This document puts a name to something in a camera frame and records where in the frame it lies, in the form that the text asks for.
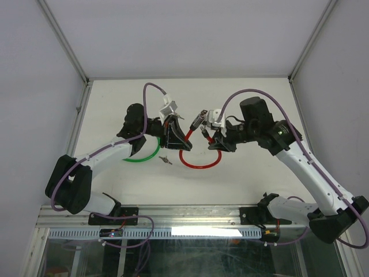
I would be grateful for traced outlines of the green cable lock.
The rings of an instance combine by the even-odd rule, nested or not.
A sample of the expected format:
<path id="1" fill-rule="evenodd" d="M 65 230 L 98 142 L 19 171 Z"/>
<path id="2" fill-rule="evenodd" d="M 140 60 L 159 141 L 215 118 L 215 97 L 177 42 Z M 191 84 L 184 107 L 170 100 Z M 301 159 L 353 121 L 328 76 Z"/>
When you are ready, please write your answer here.
<path id="1" fill-rule="evenodd" d="M 157 138 L 157 145 L 156 145 L 156 149 L 149 155 L 143 157 L 143 158 L 127 158 L 127 159 L 124 159 L 125 162 L 130 162 L 130 163 L 141 163 L 141 162 L 146 162 L 146 161 L 149 161 L 150 159 L 154 158 L 158 153 L 159 153 L 159 150 L 160 150 L 160 139 Z"/>

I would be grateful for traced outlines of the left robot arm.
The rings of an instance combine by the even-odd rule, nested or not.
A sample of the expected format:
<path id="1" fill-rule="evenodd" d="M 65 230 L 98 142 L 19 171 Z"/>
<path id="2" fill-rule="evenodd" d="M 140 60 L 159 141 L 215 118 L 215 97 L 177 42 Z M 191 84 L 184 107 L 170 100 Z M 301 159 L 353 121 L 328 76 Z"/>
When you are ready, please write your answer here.
<path id="1" fill-rule="evenodd" d="M 108 224 L 118 222 L 120 202 L 106 193 L 92 191 L 92 180 L 138 153 L 147 134 L 157 137 L 162 148 L 190 151 L 193 147 L 182 132 L 175 113 L 164 120 L 145 118 L 144 106 L 132 104 L 127 108 L 122 129 L 108 145 L 78 158 L 63 155 L 57 160 L 45 189 L 54 208 L 67 210 L 73 215 L 81 211 L 96 213 Z"/>

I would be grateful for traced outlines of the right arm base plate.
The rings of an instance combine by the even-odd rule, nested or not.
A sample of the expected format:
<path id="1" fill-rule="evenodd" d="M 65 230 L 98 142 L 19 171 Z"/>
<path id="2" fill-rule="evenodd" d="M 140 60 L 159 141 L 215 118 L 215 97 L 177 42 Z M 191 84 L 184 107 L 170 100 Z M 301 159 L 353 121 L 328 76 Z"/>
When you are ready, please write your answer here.
<path id="1" fill-rule="evenodd" d="M 290 220 L 274 218 L 267 208 L 257 206 L 240 207 L 239 217 L 241 225 L 255 225 L 262 227 L 265 225 L 291 224 Z"/>

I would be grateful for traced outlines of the aluminium mounting rail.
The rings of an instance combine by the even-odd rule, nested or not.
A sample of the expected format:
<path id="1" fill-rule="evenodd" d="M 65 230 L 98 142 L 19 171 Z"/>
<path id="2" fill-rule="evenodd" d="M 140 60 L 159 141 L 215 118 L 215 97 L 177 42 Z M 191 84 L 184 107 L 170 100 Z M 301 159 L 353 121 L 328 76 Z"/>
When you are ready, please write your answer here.
<path id="1" fill-rule="evenodd" d="M 136 226 L 148 228 L 153 219 L 155 227 L 172 226 L 207 226 L 207 227 L 246 227 L 241 225 L 239 217 L 240 207 L 256 205 L 124 205 L 123 207 L 139 208 L 138 224 Z M 50 206 L 41 207 L 36 227 L 92 227 L 88 224 L 90 213 L 82 211 L 72 215 L 67 211 L 56 212 Z"/>

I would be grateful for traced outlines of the green cable lock keys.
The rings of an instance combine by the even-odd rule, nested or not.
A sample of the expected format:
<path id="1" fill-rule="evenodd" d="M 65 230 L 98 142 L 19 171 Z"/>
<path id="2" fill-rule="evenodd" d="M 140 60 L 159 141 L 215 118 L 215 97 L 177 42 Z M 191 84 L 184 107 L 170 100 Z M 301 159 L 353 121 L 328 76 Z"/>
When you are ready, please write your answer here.
<path id="1" fill-rule="evenodd" d="M 164 163 L 167 163 L 167 164 L 172 165 L 172 162 L 170 162 L 166 156 L 159 156 L 159 158 L 160 158 Z"/>

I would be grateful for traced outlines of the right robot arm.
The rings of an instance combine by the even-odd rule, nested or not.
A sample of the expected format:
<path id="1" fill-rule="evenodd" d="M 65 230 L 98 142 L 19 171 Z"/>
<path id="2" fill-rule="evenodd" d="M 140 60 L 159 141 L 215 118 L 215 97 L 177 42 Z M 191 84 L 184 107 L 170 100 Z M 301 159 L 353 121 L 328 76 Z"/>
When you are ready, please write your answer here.
<path id="1" fill-rule="evenodd" d="M 210 150 L 235 152 L 241 143 L 256 142 L 285 164 L 305 186 L 314 203 L 265 193 L 256 210 L 246 215 L 254 225 L 284 219 L 308 227 L 322 242 L 333 243 L 368 208 L 363 196 L 353 196 L 314 158 L 301 134 L 287 120 L 275 121 L 266 102 L 252 97 L 240 103 L 243 120 L 233 125 L 219 109 L 210 111 L 207 127 L 215 131 Z"/>

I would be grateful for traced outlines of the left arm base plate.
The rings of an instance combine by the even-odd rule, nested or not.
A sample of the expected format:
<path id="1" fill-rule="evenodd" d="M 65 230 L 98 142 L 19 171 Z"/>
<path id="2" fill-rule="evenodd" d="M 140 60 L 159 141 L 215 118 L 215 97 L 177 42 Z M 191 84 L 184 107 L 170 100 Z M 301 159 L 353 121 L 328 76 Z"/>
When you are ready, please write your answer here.
<path id="1" fill-rule="evenodd" d="M 90 214 L 88 224 L 90 226 L 120 226 L 124 223 L 124 226 L 136 226 L 138 224 L 137 218 L 121 219 L 121 217 L 137 216 L 139 208 L 137 207 L 118 207 L 115 208 L 108 216 L 114 217 L 109 219 L 101 217 L 96 214 Z"/>

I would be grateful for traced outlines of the red cable lock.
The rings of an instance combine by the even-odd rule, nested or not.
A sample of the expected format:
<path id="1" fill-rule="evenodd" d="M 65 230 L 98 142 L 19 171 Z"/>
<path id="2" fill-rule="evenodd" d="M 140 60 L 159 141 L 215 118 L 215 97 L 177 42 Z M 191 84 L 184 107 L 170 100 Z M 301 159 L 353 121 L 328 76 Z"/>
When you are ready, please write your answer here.
<path id="1" fill-rule="evenodd" d="M 212 142 L 212 138 L 211 138 L 209 132 L 206 130 L 206 127 L 205 127 L 206 116 L 207 116 L 207 114 L 205 116 L 201 116 L 200 114 L 198 114 L 196 116 L 196 118 L 191 123 L 188 132 L 185 135 L 188 140 L 190 140 L 190 137 L 194 133 L 194 131 L 196 131 L 198 128 L 200 128 L 201 133 L 202 133 L 203 137 L 207 140 L 208 144 Z M 183 151 L 182 150 L 179 151 L 179 160 L 180 160 L 180 162 L 184 166 L 186 166 L 190 169 L 193 169 L 193 170 L 211 169 L 211 168 L 217 166 L 221 162 L 222 157 L 223 156 L 222 156 L 221 151 L 217 151 L 217 158 L 214 162 L 211 162 L 211 163 L 208 163 L 208 164 L 192 164 L 192 163 L 189 163 L 185 160 L 185 157 L 183 155 Z"/>

